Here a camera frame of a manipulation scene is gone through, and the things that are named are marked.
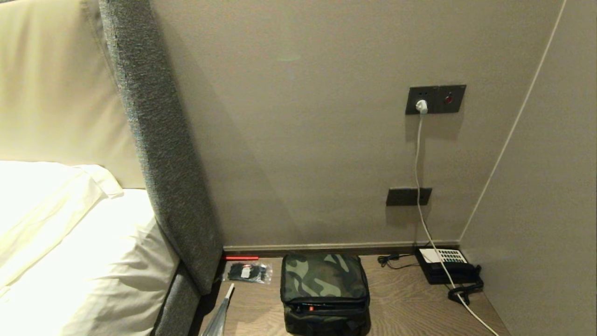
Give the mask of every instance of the black cable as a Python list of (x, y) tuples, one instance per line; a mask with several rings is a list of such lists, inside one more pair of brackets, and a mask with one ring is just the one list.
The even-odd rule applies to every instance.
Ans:
[(465, 287), (461, 284), (460, 287), (450, 289), (448, 292), (448, 298), (456, 303), (465, 304), (468, 306), (470, 304), (469, 294), (480, 291), (483, 289), (483, 285), (483, 280), (481, 280), (481, 278), (479, 278), (477, 283), (473, 285)]
[(413, 250), (416, 250), (416, 249), (424, 249), (424, 248), (426, 248), (427, 246), (429, 246), (429, 244), (431, 244), (431, 241), (428, 241), (428, 242), (427, 242), (425, 245), (423, 245), (423, 246), (418, 246), (418, 245), (417, 245), (417, 243), (413, 243)]
[(398, 259), (402, 258), (403, 256), (410, 256), (410, 255), (413, 255), (413, 254), (380, 255), (377, 257), (377, 262), (379, 262), (382, 267), (385, 267), (387, 265), (392, 270), (399, 270), (400, 268), (418, 265), (418, 264), (410, 264), (410, 265), (406, 265), (406, 266), (402, 266), (402, 267), (394, 267), (390, 264), (390, 260), (398, 260)]

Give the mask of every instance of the umbrella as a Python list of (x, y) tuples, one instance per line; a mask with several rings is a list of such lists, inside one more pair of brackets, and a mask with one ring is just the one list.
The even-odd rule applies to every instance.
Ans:
[(230, 295), (232, 294), (232, 289), (234, 288), (234, 284), (230, 285), (228, 289), (228, 293), (220, 304), (220, 308), (216, 314), (211, 318), (210, 324), (207, 325), (207, 328), (201, 334), (201, 336), (222, 336), (224, 335), (224, 322), (226, 321), (226, 310), (228, 309), (228, 304), (230, 303)]

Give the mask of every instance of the wall plate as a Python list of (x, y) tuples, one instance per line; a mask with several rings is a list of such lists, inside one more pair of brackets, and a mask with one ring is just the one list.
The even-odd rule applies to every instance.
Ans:
[(415, 105), (421, 99), (427, 101), (427, 113), (434, 113), (434, 105), (437, 102), (438, 90), (438, 86), (411, 87), (408, 91), (406, 114), (419, 114)]
[[(433, 188), (421, 188), (418, 203), (427, 205)], [(387, 192), (386, 206), (416, 206), (417, 188), (391, 188)]]
[(429, 113), (456, 113), (464, 98), (466, 85), (440, 86), (436, 96), (433, 112)]

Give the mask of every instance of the gray upholstered headboard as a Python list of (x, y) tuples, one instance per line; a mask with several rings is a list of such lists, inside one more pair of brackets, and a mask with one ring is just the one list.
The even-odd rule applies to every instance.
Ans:
[(101, 19), (94, 0), (0, 4), (0, 160), (95, 163), (125, 188), (146, 187), (209, 293), (220, 233), (151, 8), (100, 7)]

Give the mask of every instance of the cream headboard panel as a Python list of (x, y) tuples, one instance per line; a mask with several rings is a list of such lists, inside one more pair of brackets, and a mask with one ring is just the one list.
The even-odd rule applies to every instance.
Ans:
[(0, 160), (95, 163), (144, 188), (97, 4), (0, 4)]

